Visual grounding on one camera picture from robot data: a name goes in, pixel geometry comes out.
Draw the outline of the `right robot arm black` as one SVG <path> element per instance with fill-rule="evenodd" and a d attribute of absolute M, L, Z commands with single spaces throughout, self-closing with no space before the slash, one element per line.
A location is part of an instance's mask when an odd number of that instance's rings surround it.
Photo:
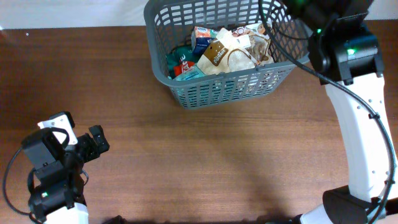
<path fill-rule="evenodd" d="M 371 1 L 285 1 L 290 16 L 311 30 L 312 73 L 335 109 L 349 183 L 323 194 L 301 223 L 375 223 L 397 213 L 397 156 L 384 102 L 379 42 L 364 23 Z"/>

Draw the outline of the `beige snack pouch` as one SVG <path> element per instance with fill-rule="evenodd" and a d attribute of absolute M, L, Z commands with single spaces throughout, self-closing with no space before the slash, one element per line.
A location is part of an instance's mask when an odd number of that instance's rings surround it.
<path fill-rule="evenodd" d="M 256 65 L 252 55 L 225 28 L 218 32 L 196 64 L 205 75 L 248 70 Z"/>
<path fill-rule="evenodd" d="M 249 24 L 232 30 L 232 35 L 241 47 L 246 49 L 258 65 L 274 63 L 269 53 L 271 39 L 266 34 L 263 23 Z"/>

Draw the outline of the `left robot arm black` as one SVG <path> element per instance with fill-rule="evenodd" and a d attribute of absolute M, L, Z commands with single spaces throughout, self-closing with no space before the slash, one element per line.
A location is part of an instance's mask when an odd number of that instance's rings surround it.
<path fill-rule="evenodd" d="M 103 128 L 94 125 L 76 136 L 68 111 L 37 125 L 39 130 L 21 142 L 34 166 L 28 176 L 31 215 L 40 223 L 88 223 L 83 166 L 109 150 Z"/>

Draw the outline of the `mint toilet wipes pack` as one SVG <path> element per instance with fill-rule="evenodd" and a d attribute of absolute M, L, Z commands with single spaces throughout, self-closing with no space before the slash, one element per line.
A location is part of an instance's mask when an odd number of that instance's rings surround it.
<path fill-rule="evenodd" d="M 190 68 L 187 69 L 183 69 L 182 72 L 180 72 L 179 74 L 177 72 L 175 72 L 175 81 L 188 81 L 188 80 L 193 80 L 195 78 L 202 78 L 205 77 L 206 74 L 203 73 L 198 67 L 197 65 L 193 65 Z"/>

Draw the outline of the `green Nescafe coffee bag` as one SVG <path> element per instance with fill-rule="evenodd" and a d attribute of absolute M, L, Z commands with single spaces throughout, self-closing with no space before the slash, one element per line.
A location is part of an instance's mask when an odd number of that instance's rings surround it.
<path fill-rule="evenodd" d="M 175 77 L 186 72 L 190 67 L 194 66 L 200 59 L 200 56 L 193 53 L 189 46 L 176 47 L 171 53 L 166 55 L 167 66 L 169 70 L 169 78 Z"/>

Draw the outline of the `blue Kleenex tissue multipack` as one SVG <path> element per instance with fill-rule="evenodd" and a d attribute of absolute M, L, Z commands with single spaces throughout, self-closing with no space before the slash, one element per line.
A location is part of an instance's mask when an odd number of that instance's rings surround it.
<path fill-rule="evenodd" d="M 217 30 L 195 26 L 191 34 L 192 52 L 196 55 L 203 54 L 217 35 Z"/>

